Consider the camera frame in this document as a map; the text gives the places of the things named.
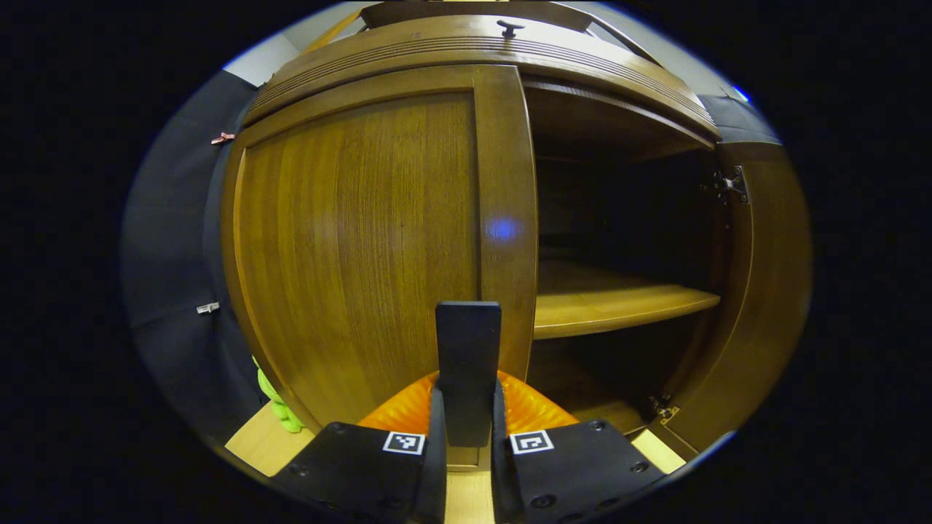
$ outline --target metal clip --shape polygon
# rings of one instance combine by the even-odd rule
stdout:
[[[653,406],[653,410],[660,416],[660,423],[663,425],[666,425],[666,423],[679,412],[679,407],[669,405],[671,399],[672,396],[668,394],[660,398],[655,396],[648,397],[648,400],[651,401],[651,405]]]
[[[203,315],[220,309],[220,302],[211,302],[210,304],[204,304],[203,306],[198,306],[198,315]]]
[[[235,135],[235,134],[229,134],[229,133],[221,132],[221,133],[220,133],[220,136],[218,136],[218,137],[214,138],[213,140],[211,140],[211,145],[223,144],[224,142],[229,142],[229,141],[233,140],[234,138],[236,138],[236,135]]]

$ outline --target black plastic mount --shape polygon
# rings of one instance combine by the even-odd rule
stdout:
[[[605,517],[664,476],[601,420],[512,434],[506,453],[514,463],[527,524]]]
[[[271,481],[334,522],[439,523],[445,455],[443,438],[333,422]]]
[[[481,448],[492,427],[499,369],[501,306],[497,302],[437,304],[436,388],[444,392],[450,446]]]
[[[441,302],[436,319],[440,375],[428,435],[334,422],[271,479],[274,485],[331,521],[439,524],[447,442],[481,447],[489,433],[492,502],[500,524],[609,517],[664,477],[606,421],[507,435],[496,374],[500,306]]]

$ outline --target wooden shelf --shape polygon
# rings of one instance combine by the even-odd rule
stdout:
[[[566,260],[538,268],[534,338],[601,333],[707,310],[717,295]]]

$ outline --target green object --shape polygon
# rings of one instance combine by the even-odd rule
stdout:
[[[272,412],[279,418],[281,426],[289,433],[299,433],[305,425],[297,418],[295,413],[285,405],[284,401],[281,400],[275,388],[273,388],[272,384],[266,379],[266,374],[262,372],[259,363],[255,361],[255,357],[253,357],[253,362],[255,366],[259,368],[259,388],[262,389],[262,393],[265,393],[269,400],[272,401]]]

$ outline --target orange soft gripper pad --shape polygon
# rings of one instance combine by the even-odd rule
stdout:
[[[414,382],[377,407],[359,422],[367,428],[399,433],[427,434],[431,419],[431,390],[439,372]],[[523,381],[499,371],[505,393],[507,433],[569,426],[579,422],[565,409]]]

